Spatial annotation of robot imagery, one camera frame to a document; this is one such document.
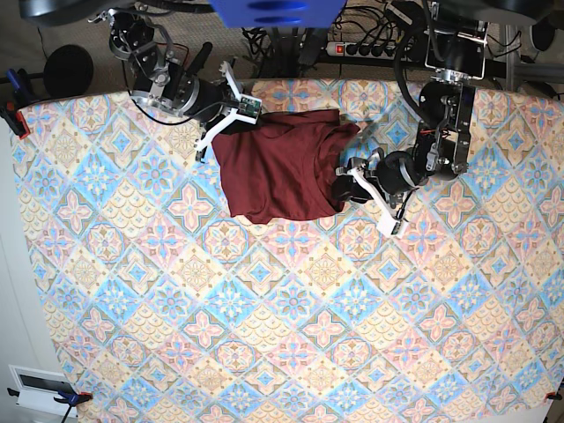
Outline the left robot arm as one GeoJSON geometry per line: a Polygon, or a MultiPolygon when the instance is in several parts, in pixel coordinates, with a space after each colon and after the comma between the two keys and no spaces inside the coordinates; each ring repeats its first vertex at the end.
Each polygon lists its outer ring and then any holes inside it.
{"type": "Polygon", "coordinates": [[[554,7],[552,1],[425,1],[395,48],[393,69],[405,103],[417,114],[414,145],[405,151],[376,149],[352,158],[336,171],[331,194],[340,202],[372,200],[395,221],[410,196],[431,178],[446,181],[468,168],[475,89],[471,79],[486,71],[488,27],[532,26],[554,7]],[[413,98],[402,60],[408,47],[427,41],[425,65],[433,81],[413,98]]]}

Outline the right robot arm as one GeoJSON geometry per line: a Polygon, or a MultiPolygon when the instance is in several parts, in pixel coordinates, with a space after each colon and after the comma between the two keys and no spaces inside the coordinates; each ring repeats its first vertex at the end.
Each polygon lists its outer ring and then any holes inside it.
{"type": "Polygon", "coordinates": [[[63,26],[80,19],[106,21],[108,45],[123,67],[130,67],[135,83],[128,93],[134,105],[145,112],[156,108],[174,116],[178,124],[196,121],[203,134],[196,143],[197,160],[218,135],[251,130],[261,112],[261,102],[242,91],[232,64],[222,62],[223,82],[202,80],[203,69],[212,51],[206,42],[189,64],[174,53],[167,29],[156,18],[175,12],[207,14],[209,4],[183,1],[21,1],[22,19],[37,26],[63,26]]]}

